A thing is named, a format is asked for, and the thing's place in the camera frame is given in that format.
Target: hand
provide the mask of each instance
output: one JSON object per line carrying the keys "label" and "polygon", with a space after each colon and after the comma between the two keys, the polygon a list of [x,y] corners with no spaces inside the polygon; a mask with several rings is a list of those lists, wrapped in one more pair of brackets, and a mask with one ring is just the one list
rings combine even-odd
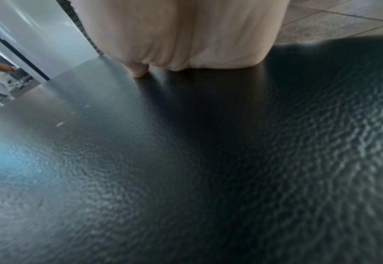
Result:
{"label": "hand", "polygon": [[72,0],[94,43],[134,77],[264,59],[289,0]]}

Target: textured black surface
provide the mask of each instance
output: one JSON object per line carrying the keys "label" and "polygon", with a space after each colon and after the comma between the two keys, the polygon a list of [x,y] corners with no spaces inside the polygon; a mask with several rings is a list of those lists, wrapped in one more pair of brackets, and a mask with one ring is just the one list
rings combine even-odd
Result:
{"label": "textured black surface", "polygon": [[100,57],[6,105],[0,263],[383,263],[383,38]]}

